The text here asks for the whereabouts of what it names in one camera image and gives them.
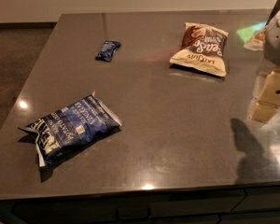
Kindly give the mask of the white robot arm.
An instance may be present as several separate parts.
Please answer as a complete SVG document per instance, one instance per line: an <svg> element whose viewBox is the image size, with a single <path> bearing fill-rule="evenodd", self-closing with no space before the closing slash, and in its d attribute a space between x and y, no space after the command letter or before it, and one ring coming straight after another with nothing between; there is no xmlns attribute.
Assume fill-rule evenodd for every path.
<svg viewBox="0 0 280 224"><path fill-rule="evenodd" d="M280 0L265 24L263 58L256 78L248 116L267 123L280 109Z"/></svg>

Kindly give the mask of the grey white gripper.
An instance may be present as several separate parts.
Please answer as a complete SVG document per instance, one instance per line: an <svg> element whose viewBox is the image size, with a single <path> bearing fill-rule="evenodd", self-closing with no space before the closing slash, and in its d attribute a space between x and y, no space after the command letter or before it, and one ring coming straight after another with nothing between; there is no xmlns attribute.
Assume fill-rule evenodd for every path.
<svg viewBox="0 0 280 224"><path fill-rule="evenodd" d="M280 0L276 0L266 22L264 55L267 60L280 65ZM280 108L280 70L261 76L259 99L253 99L248 116L257 122L267 123Z"/></svg>

